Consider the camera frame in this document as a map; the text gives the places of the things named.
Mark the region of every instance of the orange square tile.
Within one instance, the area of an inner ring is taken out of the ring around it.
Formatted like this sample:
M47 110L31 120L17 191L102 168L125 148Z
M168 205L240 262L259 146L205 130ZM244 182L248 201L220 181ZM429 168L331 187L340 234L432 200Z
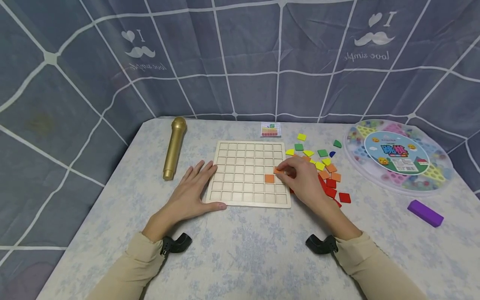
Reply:
M336 167L334 164L330 164L326 166L326 168L327 168L327 171L329 171L330 173L336 172Z
M265 183L275 183L275 175L265 174Z
M330 174L328 174L328 172L325 170L318 172L318 174L320 175L320 177L322 177L323 180L330 178Z
M340 181L342 181L342 175L340 175L339 173L333 172L332 173L332 179L337 181L337 182L340 182Z

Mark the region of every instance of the mustache print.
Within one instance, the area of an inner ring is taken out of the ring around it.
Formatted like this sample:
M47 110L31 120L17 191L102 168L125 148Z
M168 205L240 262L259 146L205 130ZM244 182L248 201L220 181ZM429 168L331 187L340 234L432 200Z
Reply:
M362 36L358 40L355 40L355 45L356 46L363 46L366 45L368 42L372 41L373 43L377 45L385 45L390 43L393 38L387 37L387 34L383 31L377 32L376 34L373 34L371 32L367 33L366 35Z
M146 55L148 57L155 57L155 51L150 50L148 47L143 46L141 48L134 47L130 52L125 52L128 56L133 58L140 58L142 55Z

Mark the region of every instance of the hand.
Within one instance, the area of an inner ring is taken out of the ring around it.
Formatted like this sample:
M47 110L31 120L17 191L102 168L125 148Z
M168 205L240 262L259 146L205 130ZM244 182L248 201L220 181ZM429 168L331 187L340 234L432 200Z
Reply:
M142 231L149 240L155 242L163 239L166 232L181 220L227 208L225 203L205 204L200 199L200 193L217 169L213 161L202 169L204 163L201 160L194 168L188 168L165 206L150 218Z
M300 201L316 214L319 214L318 210L323 202L335 203L325 195L314 164L299 156L293 156L280 163L277 169L285 172L277 173L278 178L290 187Z
M285 172L277 173L278 178L295 192L300 201L323 219L335 237L350 240L362 235L335 201L325 195L313 164L294 156L284 160L276 168Z

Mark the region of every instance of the gold microphone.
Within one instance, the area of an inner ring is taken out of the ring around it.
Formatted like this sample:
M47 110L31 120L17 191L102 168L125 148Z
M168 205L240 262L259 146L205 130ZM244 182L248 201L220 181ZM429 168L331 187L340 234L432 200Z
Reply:
M182 117L176 117L172 122L172 135L168 144L167 157L163 166L163 179L172 180L180 155L181 142L183 134L187 130L187 122Z

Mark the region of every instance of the round label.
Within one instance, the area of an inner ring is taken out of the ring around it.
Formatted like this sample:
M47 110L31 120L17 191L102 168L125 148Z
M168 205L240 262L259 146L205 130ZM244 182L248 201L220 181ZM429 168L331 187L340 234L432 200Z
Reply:
M394 132L370 133L365 138L365 150L377 164L399 174L419 175L430 166L430 159L420 145Z

